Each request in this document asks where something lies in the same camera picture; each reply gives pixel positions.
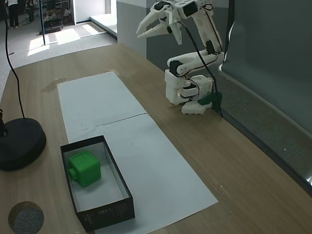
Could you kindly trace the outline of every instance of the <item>green block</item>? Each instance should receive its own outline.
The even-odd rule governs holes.
[[[85,188],[101,179],[100,161],[89,151],[81,152],[69,159],[70,178]]]

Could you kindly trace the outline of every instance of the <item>white paper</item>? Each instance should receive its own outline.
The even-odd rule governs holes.
[[[58,85],[66,133],[146,113],[114,72]]]
[[[63,100],[61,92],[71,92],[70,89],[59,92],[61,104],[68,103]],[[76,110],[66,108],[62,111],[66,125],[65,118]],[[69,142],[99,135],[105,136],[133,195],[136,217],[96,230],[96,234],[147,234],[217,202],[148,114],[84,131],[67,132]]]

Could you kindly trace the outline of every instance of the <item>floor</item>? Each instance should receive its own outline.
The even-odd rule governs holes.
[[[26,15],[20,15],[22,27],[9,30],[8,47],[13,67],[20,67],[40,60],[117,43],[93,23],[65,26],[61,32],[46,36],[43,46],[40,18],[26,24]],[[0,97],[10,72],[5,56],[5,23],[0,21]]]

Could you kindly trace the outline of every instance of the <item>black pole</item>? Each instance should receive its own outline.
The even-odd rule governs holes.
[[[39,0],[39,9],[40,9],[40,18],[41,18],[41,28],[42,28],[42,36],[43,36],[43,44],[45,45],[45,37],[44,37],[44,21],[43,21],[43,14],[42,14],[42,0]]]

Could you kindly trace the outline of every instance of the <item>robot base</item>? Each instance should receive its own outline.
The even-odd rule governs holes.
[[[211,106],[211,103],[202,106],[197,101],[190,101],[184,104],[182,107],[182,113],[189,115],[202,115],[207,109],[211,108]]]

